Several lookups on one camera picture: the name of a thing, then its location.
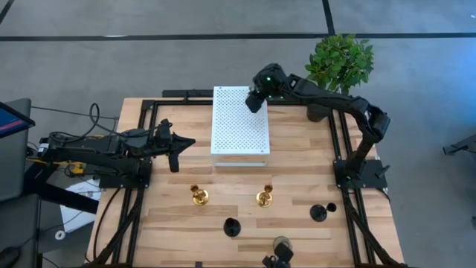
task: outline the gray carpet floor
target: gray carpet floor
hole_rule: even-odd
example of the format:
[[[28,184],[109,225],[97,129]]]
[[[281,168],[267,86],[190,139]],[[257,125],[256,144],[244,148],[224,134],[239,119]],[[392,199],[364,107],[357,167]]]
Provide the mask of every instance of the gray carpet floor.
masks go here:
[[[7,0],[0,0],[0,8]],[[469,0],[331,0],[338,33],[476,31]],[[326,33],[318,0],[15,0],[0,36],[129,34]],[[305,75],[316,39],[114,42],[0,42],[0,101],[119,115],[127,97],[159,97],[165,89],[249,85],[268,63]],[[392,119],[379,155],[405,261],[415,267],[474,267],[476,166],[467,152],[442,146],[476,133],[476,39],[372,39],[375,70],[353,90]],[[83,133],[88,118],[34,110],[38,142],[52,130]],[[72,183],[60,174],[52,182]],[[44,226],[60,221],[45,205]],[[42,251],[62,267],[79,265],[91,226]]]

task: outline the computer monitor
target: computer monitor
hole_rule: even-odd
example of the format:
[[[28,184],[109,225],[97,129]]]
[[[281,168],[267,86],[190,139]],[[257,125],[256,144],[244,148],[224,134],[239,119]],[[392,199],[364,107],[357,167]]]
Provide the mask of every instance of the computer monitor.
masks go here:
[[[35,126],[35,121],[0,102],[0,138]]]

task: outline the black knob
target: black knob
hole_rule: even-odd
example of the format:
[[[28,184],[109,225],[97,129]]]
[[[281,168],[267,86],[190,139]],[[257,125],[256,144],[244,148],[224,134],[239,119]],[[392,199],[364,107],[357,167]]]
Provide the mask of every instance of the black knob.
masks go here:
[[[337,206],[333,202],[330,202],[329,204],[327,204],[327,211],[335,212],[336,210],[337,210]]]
[[[226,235],[229,237],[236,237],[239,232],[241,232],[241,224],[239,224],[239,221],[234,218],[228,218],[223,225],[223,231],[225,231]]]
[[[322,205],[313,205],[310,214],[311,218],[317,222],[323,222],[327,218],[327,210]]]

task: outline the wooden table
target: wooden table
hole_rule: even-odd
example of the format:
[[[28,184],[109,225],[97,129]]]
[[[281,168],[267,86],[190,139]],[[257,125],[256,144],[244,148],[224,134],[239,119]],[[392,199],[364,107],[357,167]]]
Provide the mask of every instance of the wooden table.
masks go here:
[[[119,131],[137,127],[140,98],[124,100]],[[341,192],[335,186],[335,160],[328,120],[312,123],[304,106],[269,106],[271,155],[267,167],[214,167],[210,157],[212,106],[160,106],[159,122],[168,118],[173,131],[196,143],[180,156],[180,173],[171,173],[167,157],[153,163],[150,187],[142,207],[140,231],[135,250],[137,267],[261,267],[265,255],[273,252],[272,242],[284,235],[292,242],[293,267],[353,267],[349,235]],[[335,114],[345,156],[344,141]],[[360,141],[355,120],[347,116],[353,147]],[[376,156],[372,150],[370,158]],[[190,186],[208,191],[205,206],[192,202]],[[272,184],[274,202],[269,208],[256,204],[256,194]],[[113,193],[101,197],[97,220],[89,242],[88,258],[100,215]],[[364,189],[364,204],[371,231],[387,252],[403,261],[390,205],[377,190]],[[135,196],[132,195],[131,206]],[[114,199],[101,226],[97,241],[100,251],[118,227],[123,191]],[[314,204],[334,202],[337,211],[316,223],[309,216]],[[229,238],[223,232],[228,217],[238,219],[241,233]],[[367,261],[358,231],[362,261]],[[120,259],[125,261],[129,233],[125,235]]]

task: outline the brass candle holder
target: brass candle holder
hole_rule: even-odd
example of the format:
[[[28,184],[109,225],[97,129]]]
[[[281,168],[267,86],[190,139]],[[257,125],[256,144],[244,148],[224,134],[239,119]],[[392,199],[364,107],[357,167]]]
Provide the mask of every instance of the brass candle holder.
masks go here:
[[[271,192],[273,191],[272,185],[265,185],[265,190],[259,192],[256,195],[256,203],[262,208],[268,208],[273,203],[273,196]]]
[[[193,192],[192,200],[195,205],[204,205],[208,202],[208,192],[199,188],[198,185],[190,186]]]

